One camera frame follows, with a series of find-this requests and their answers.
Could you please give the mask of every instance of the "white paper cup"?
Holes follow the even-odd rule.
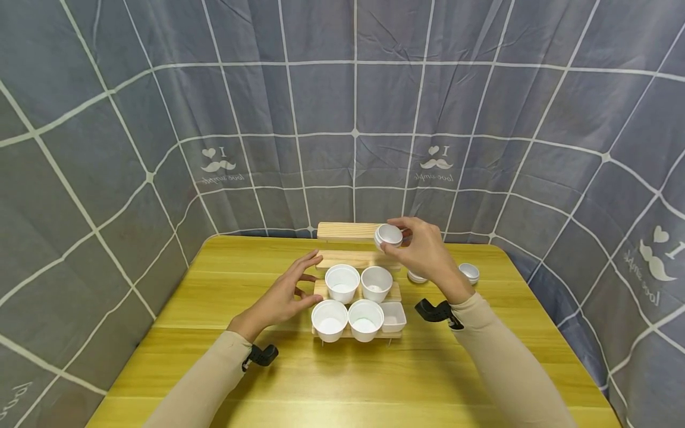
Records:
[[[370,342],[383,327],[383,309],[378,303],[362,299],[352,303],[347,312],[352,336],[360,342]]]
[[[407,270],[407,278],[414,284],[423,284],[428,281],[424,277],[419,277],[417,274],[413,273],[411,270]]]
[[[373,235],[373,241],[375,242],[378,251],[383,251],[381,249],[381,243],[383,242],[387,242],[393,247],[399,247],[402,245],[402,230],[393,225],[380,225],[376,228],[376,232]]]
[[[328,296],[346,305],[354,298],[360,276],[359,272],[352,266],[337,264],[326,272],[324,280],[328,287]]]
[[[380,266],[370,266],[362,272],[362,294],[365,299],[381,303],[393,286],[393,276]]]
[[[347,308],[335,300],[324,300],[312,310],[312,325],[324,342],[335,342],[347,325]]]
[[[461,263],[459,265],[459,270],[461,270],[462,273],[469,278],[469,282],[472,286],[474,286],[480,279],[480,271],[471,263]]]

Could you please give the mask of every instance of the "black clip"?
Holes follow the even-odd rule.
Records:
[[[247,371],[250,362],[254,362],[258,366],[266,367],[273,362],[278,356],[278,348],[272,344],[268,345],[263,351],[257,345],[252,345],[252,351],[247,359],[242,362],[242,371]]]
[[[452,314],[452,308],[446,300],[437,306],[433,306],[427,299],[421,299],[414,308],[421,315],[421,318],[429,323],[449,320],[449,328],[453,330],[464,329],[464,325]]]

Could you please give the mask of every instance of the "gray curtain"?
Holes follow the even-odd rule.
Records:
[[[626,426],[683,426],[684,23],[0,0],[0,427],[84,425],[207,238],[402,214],[504,249]]]

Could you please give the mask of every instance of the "right hand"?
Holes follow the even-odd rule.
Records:
[[[397,259],[413,273],[433,281],[452,304],[465,302],[475,294],[469,279],[461,273],[443,244],[440,228],[417,217],[391,218],[388,223],[410,229],[412,242],[396,248],[383,242],[383,252]]]

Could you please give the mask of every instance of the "wooden plank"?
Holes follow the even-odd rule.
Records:
[[[320,250],[319,255],[323,256],[321,263],[316,265],[319,270],[328,270],[337,264],[348,264],[355,269],[382,266],[388,270],[399,270],[402,267],[380,251]]]
[[[382,223],[333,223],[322,221],[316,230],[316,239],[320,240],[368,240],[373,241],[373,234]]]
[[[316,336],[316,330],[314,330],[314,326],[312,326],[312,334]],[[383,331],[379,330],[378,333],[376,333],[376,337],[373,339],[400,339],[402,337],[402,331],[396,331],[395,333],[384,333]],[[342,331],[342,336],[340,337],[341,339],[347,339],[347,338],[354,338],[352,336],[352,326],[350,324],[345,326],[345,329]]]
[[[330,299],[328,297],[328,287],[326,286],[326,281],[323,279],[318,280],[317,282],[314,283],[314,294],[319,294],[323,296],[324,299]],[[357,291],[354,293],[354,297],[352,298],[353,302],[356,302],[359,299],[363,299],[363,293],[362,293],[362,284],[359,284],[357,287]],[[402,301],[402,295],[399,292],[399,284],[394,281],[393,285],[390,287],[390,292],[386,296],[385,300],[383,302],[401,302]]]

